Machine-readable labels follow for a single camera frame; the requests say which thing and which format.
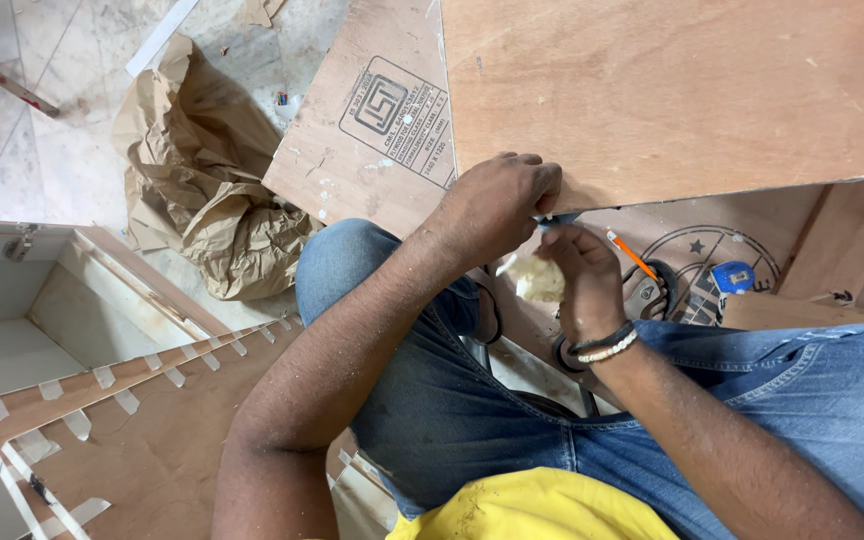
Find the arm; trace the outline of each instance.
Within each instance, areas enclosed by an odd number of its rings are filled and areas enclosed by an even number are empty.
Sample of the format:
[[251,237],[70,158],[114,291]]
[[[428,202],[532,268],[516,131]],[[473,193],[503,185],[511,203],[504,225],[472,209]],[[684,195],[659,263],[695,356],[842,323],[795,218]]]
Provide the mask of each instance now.
[[[625,322],[618,259],[599,238],[561,227],[539,253],[565,275],[560,320],[569,340],[602,338]],[[864,516],[822,472],[641,340],[591,370],[737,537],[864,538]]]
[[232,422],[213,538],[338,538],[326,483],[330,443],[423,307],[528,240],[532,216],[551,211],[561,178],[558,165],[534,154],[500,153],[476,165],[382,266],[294,340]]

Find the yellow t-shirt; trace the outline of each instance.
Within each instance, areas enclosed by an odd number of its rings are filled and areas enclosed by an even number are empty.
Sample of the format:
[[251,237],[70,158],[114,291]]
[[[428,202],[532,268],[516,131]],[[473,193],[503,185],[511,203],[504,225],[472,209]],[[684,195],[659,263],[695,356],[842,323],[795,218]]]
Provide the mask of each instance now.
[[611,485],[538,467],[464,485],[412,521],[398,516],[386,540],[678,540],[656,512]]

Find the metal hinge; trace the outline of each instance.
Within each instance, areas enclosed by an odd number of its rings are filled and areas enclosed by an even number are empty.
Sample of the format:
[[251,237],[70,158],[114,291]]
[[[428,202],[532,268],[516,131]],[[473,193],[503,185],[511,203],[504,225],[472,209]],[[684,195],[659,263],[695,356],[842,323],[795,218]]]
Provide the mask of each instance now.
[[22,231],[22,237],[17,240],[7,241],[5,248],[2,250],[2,254],[6,256],[6,259],[13,263],[22,263],[22,260],[28,255],[29,250],[32,249],[32,237],[39,230],[39,225],[30,223],[25,227],[20,225],[18,229]]

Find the black bracelet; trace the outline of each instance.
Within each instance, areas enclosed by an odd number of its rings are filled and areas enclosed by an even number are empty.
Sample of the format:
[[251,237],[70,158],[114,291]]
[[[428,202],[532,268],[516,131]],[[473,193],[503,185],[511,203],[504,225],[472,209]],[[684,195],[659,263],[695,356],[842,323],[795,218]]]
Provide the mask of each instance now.
[[626,321],[624,325],[620,325],[618,330],[614,331],[609,337],[604,339],[589,339],[588,341],[582,341],[582,343],[576,343],[568,348],[568,353],[573,357],[578,357],[579,351],[583,349],[616,345],[619,341],[629,336],[635,329],[636,327],[632,324],[632,321]]

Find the hand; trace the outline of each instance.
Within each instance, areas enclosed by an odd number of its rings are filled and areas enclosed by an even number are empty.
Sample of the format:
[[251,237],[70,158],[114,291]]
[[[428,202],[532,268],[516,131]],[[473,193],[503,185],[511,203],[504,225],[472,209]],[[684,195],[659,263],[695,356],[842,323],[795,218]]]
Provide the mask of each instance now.
[[575,225],[552,227],[535,254],[565,276],[558,322],[569,341],[606,338],[625,324],[618,257],[601,238]]
[[562,167],[534,153],[502,152],[465,171],[420,231],[436,235],[459,275],[515,251],[532,237],[533,218],[552,212]]

